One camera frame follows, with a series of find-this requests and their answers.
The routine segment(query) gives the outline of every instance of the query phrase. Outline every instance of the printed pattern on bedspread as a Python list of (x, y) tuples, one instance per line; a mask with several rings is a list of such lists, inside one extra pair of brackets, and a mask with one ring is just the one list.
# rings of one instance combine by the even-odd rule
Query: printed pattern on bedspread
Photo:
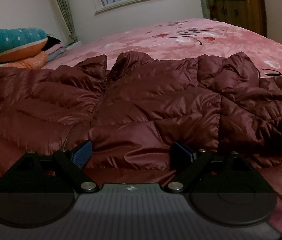
[(261, 77), (282, 75), (282, 45), (259, 34), (223, 22), (188, 19), (150, 25), (115, 34), (72, 50), (44, 68), (75, 66), (87, 57), (106, 54), (111, 69), (121, 52), (141, 51), (152, 58), (183, 59), (200, 55), (229, 57), (243, 51)]

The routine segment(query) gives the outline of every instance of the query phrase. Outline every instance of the gray panel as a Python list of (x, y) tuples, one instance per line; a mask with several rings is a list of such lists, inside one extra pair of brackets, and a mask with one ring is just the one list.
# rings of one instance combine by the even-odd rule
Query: gray panel
[(179, 194), (158, 184), (105, 184), (82, 194), (71, 211), (47, 226), (31, 229), (0, 224), (0, 240), (277, 240), (267, 223), (246, 228), (214, 224)]

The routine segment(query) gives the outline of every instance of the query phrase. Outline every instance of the white stripe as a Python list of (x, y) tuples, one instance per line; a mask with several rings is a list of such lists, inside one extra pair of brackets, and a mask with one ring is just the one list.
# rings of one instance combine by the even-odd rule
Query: white stripe
[(11, 52), (14, 52), (14, 51), (17, 51), (17, 50), (20, 50), (20, 49), (25, 49), (25, 48), (28, 48), (28, 47), (31, 47), (31, 46), (40, 44), (40, 43), (42, 43), (42, 42), (44, 42), (44, 41), (47, 41), (47, 40), (48, 40), (48, 38), (45, 38), (45, 39), (43, 39), (43, 40), (31, 42), (31, 43), (28, 43), (28, 44), (25, 44), (25, 45), (16, 47), (16, 48), (14, 48), (14, 49), (9, 49), (9, 50), (7, 50), (7, 51), (4, 51), (4, 52), (0, 53), (0, 56), (3, 56), (3, 55), (5, 55), (5, 54), (9, 54), (9, 53), (11, 53)]

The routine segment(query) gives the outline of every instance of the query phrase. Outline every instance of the maroon puffer jacket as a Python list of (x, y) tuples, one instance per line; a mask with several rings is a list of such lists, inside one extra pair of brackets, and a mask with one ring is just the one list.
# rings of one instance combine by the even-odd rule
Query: maroon puffer jacket
[(244, 54), (158, 61), (122, 53), (56, 70), (0, 68), (0, 176), (28, 150), (50, 155), (85, 139), (84, 168), (104, 182), (172, 178), (173, 141), (244, 154), (280, 193), (272, 224), (282, 231), (282, 77), (258, 78)]

